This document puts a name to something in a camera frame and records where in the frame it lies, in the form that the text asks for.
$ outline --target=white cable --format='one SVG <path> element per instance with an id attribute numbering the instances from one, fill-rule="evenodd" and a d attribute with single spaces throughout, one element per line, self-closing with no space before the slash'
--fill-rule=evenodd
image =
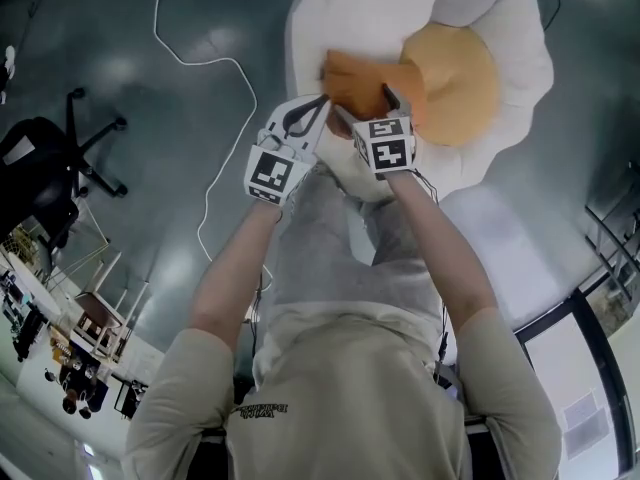
<path id="1" fill-rule="evenodd" d="M 236 59 L 234 59 L 234 58 L 231 58 L 231 57 L 220 57 L 218 59 L 212 59 L 212 60 L 207 60 L 207 61 L 202 61 L 202 62 L 185 62 L 185 61 L 183 61 L 178 56 L 178 54 L 176 52 L 174 52 L 173 49 L 167 43 L 165 43 L 160 38 L 160 36 L 158 35 L 158 8 L 159 8 L 159 6 L 160 6 L 160 0 L 156 0 L 156 5 L 155 5 L 155 8 L 153 10 L 153 35 L 158 40 L 158 42 L 162 46 L 164 46 L 164 48 L 172 55 L 172 57 L 174 59 L 176 59 L 176 61 L 178 61 L 183 66 L 208 66 L 210 64 L 215 64 L 216 62 L 231 62 L 235 67 L 238 68 L 238 71 L 242 75 L 242 79 L 247 84 L 247 87 L 249 88 L 249 91 L 251 92 L 251 97 L 253 98 L 253 109 L 251 110 L 251 113 L 249 114 L 249 117 L 247 117 L 246 121 L 242 125 L 242 128 L 240 128 L 240 132 L 238 133 L 238 136 L 236 137 L 236 140 L 233 142 L 233 146 L 231 146 L 231 150 L 227 154 L 227 157 L 224 159 L 224 162 L 222 162 L 222 167 L 220 167 L 220 170 L 218 171 L 218 174 L 216 174 L 216 177 L 213 179 L 213 181 L 211 182 L 211 185 L 209 185 L 209 187 L 207 188 L 207 190 L 206 190 L 206 192 L 204 194 L 204 216 L 202 217 L 202 222 L 200 222 L 200 225 L 198 226 L 198 230 L 197 230 L 196 234 L 198 236 L 198 242 L 200 242 L 200 247 L 202 247 L 202 250 L 207 255 L 207 258 L 209 259 L 209 261 L 212 261 L 211 256 L 209 255 L 209 252 L 207 251 L 207 248 L 202 243 L 202 238 L 200 237 L 200 230 L 202 229 L 202 226 L 204 226 L 204 223 L 207 220 L 207 216 L 209 215 L 209 192 L 211 192 L 211 189 L 213 188 L 213 186 L 218 182 L 218 180 L 220 179 L 220 176 L 222 176 L 222 172 L 224 171 L 225 167 L 229 163 L 229 160 L 231 160 L 231 157 L 233 156 L 233 153 L 235 153 L 236 147 L 238 146 L 238 143 L 240 142 L 240 138 L 242 137 L 242 134 L 244 133 L 244 130 L 246 129 L 247 125 L 249 124 L 249 121 L 251 121 L 251 119 L 253 118 L 254 114 L 256 113 L 256 110 L 258 109 L 258 98 L 256 98 L 256 93 L 253 90 L 253 86 L 251 85 L 251 82 L 249 82 L 249 79 L 247 78 L 247 75 L 245 74 L 244 70 L 242 69 L 242 67 L 240 66 L 238 61 Z M 271 274 L 269 269 L 266 267 L 266 265 L 262 265 L 262 268 L 264 268 L 264 270 L 267 272 L 267 274 L 269 274 L 269 277 L 270 277 L 269 284 L 267 285 L 266 288 L 264 288 L 262 290 L 262 291 L 267 291 L 271 287 L 271 284 L 273 282 L 273 275 Z"/>

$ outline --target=gray floor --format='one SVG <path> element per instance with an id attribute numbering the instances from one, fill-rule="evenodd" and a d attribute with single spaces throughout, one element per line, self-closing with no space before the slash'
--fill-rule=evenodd
<path id="1" fill-rule="evenodd" d="M 89 93 L 77 105 L 83 136 L 115 115 L 127 118 L 129 129 L 101 145 L 97 165 L 130 194 L 112 200 L 95 190 L 89 202 L 127 267 L 110 289 L 150 281 L 136 331 L 164 350 L 184 325 L 207 265 L 195 235 L 203 194 L 251 109 L 248 91 L 229 64 L 178 65 L 153 37 L 154 0 L 42 0 L 28 23 L 32 1 L 0 2 L 3 42 L 19 43 L 29 24 L 8 103 L 0 108 L 0 134 L 28 116 L 63 124 L 64 95 L 76 86 Z M 259 99 L 210 195 L 203 240 L 212 254 L 249 206 L 241 186 L 246 153 L 285 97 L 290 3 L 162 0 L 160 6 L 160 34 L 181 55 L 236 57 Z M 540 4 L 549 17 L 555 0 Z M 640 143 L 639 15 L 640 0 L 562 0 L 547 35 L 555 86 L 539 104 L 530 136 L 501 153 L 485 181 L 516 207 L 567 289 L 595 266 L 581 237 L 582 207 L 600 173 L 623 168 Z"/>

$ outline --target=black chair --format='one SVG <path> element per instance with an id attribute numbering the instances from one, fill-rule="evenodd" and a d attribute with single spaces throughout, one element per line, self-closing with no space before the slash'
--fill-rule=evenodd
<path id="1" fill-rule="evenodd" d="M 87 187 L 80 187 L 80 173 L 95 182 L 112 197 L 124 197 L 127 187 L 112 188 L 94 171 L 84 154 L 111 131 L 122 131 L 127 122 L 118 117 L 82 146 L 78 144 L 73 100 L 85 96 L 82 88 L 67 95 L 66 133 L 43 117 L 17 123 L 0 142 L 0 241 L 28 217 L 42 225 L 49 240 L 38 237 L 49 254 L 64 247 L 69 228 L 78 218 L 74 197 L 86 197 Z M 27 137 L 33 150 L 6 165 L 4 157 Z"/>
<path id="2" fill-rule="evenodd" d="M 22 362 L 29 357 L 29 349 L 35 341 L 42 326 L 47 322 L 44 315 L 35 307 L 27 315 L 20 333 L 13 340 L 13 348 L 18 353 L 18 361 Z"/>

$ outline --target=wire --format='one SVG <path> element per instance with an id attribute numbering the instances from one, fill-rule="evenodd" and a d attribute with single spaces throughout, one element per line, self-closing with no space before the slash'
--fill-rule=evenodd
<path id="1" fill-rule="evenodd" d="M 158 35 L 158 8 L 159 7 L 160 7 L 160 0 L 156 0 L 155 7 L 153 9 L 153 35 L 158 40 L 158 42 L 165 48 L 165 50 L 167 50 L 171 54 L 171 56 L 178 63 L 182 64 L 183 66 L 209 66 L 211 64 L 216 64 L 217 62 L 231 62 L 236 68 L 238 68 L 238 71 L 240 72 L 240 75 L 242 75 L 242 79 L 247 84 L 247 87 L 249 88 L 249 91 L 251 92 L 251 98 L 253 99 L 253 108 L 252 108 L 249 116 L 247 117 L 247 119 L 245 120 L 244 124 L 242 125 L 242 128 L 240 128 L 240 132 L 238 133 L 238 136 L 236 137 L 236 140 L 233 142 L 233 145 L 231 146 L 231 150 L 229 151 L 229 153 L 227 154 L 226 158 L 224 159 L 224 162 L 222 162 L 222 166 L 220 167 L 220 170 L 218 171 L 218 174 L 216 174 L 215 178 L 213 179 L 211 184 L 207 187 L 207 190 L 204 193 L 204 215 L 202 217 L 202 221 L 200 222 L 200 225 L 198 226 L 198 230 L 196 231 L 196 235 L 198 236 L 198 242 L 200 242 L 200 247 L 202 247 L 202 250 L 204 251 L 205 255 L 207 256 L 207 259 L 209 261 L 213 261 L 211 259 L 211 255 L 207 251 L 207 248 L 204 246 L 204 243 L 202 242 L 202 237 L 200 236 L 200 231 L 202 230 L 202 227 L 204 226 L 204 223 L 207 221 L 207 217 L 209 215 L 209 192 L 211 192 L 211 189 L 218 182 L 218 180 L 220 179 L 220 176 L 222 176 L 222 173 L 223 173 L 225 167 L 227 167 L 227 164 L 229 163 L 229 160 L 231 160 L 231 157 L 233 156 L 233 153 L 235 153 L 235 151 L 236 151 L 238 143 L 240 142 L 240 138 L 242 137 L 242 134 L 244 133 L 245 129 L 247 128 L 247 126 L 249 124 L 249 121 L 251 121 L 251 119 L 255 115 L 256 110 L 258 109 L 258 98 L 256 97 L 256 93 L 253 90 L 253 86 L 251 85 L 251 82 L 249 82 L 249 79 L 247 78 L 247 75 L 245 74 L 244 70 L 242 69 L 242 66 L 240 66 L 240 64 L 238 63 L 238 61 L 236 59 L 234 59 L 232 57 L 220 57 L 220 58 L 217 58 L 217 59 L 211 59 L 211 60 L 206 60 L 206 61 L 201 61 L 201 62 L 186 62 L 186 61 L 182 60 L 180 58 L 180 56 L 167 43 L 165 43 L 162 40 L 162 38 Z M 271 287 L 271 284 L 273 283 L 273 275 L 271 274 L 269 269 L 266 267 L 266 265 L 263 265 L 262 268 L 264 268 L 264 270 L 267 272 L 267 274 L 269 274 L 269 278 L 270 278 L 269 284 L 266 286 L 266 288 L 264 288 L 262 290 L 262 291 L 267 291 Z"/>
<path id="2" fill-rule="evenodd" d="M 560 8 L 562 7 L 562 0 L 558 0 L 558 6 L 556 7 L 556 10 L 554 11 L 553 15 L 551 16 L 551 19 L 547 22 L 547 24 L 544 26 L 543 30 L 547 30 L 551 24 L 553 23 L 553 20 L 556 19 L 556 16 L 558 15 L 558 13 L 560 12 Z"/>
<path id="3" fill-rule="evenodd" d="M 449 321 L 449 313 L 447 312 L 447 307 L 444 305 L 444 302 L 442 303 L 442 334 L 440 335 L 441 337 L 444 335 L 444 331 L 447 328 L 447 322 Z"/>
<path id="4" fill-rule="evenodd" d="M 415 176 L 420 181 L 422 181 L 425 187 L 427 187 L 427 190 L 431 195 L 431 199 L 433 199 L 436 202 L 436 204 L 440 206 L 440 199 L 438 198 L 438 189 L 434 185 L 432 185 L 431 182 L 427 178 L 425 178 L 420 171 L 418 171 L 418 169 L 414 169 L 411 172 L 413 172 L 413 174 L 415 174 Z"/>

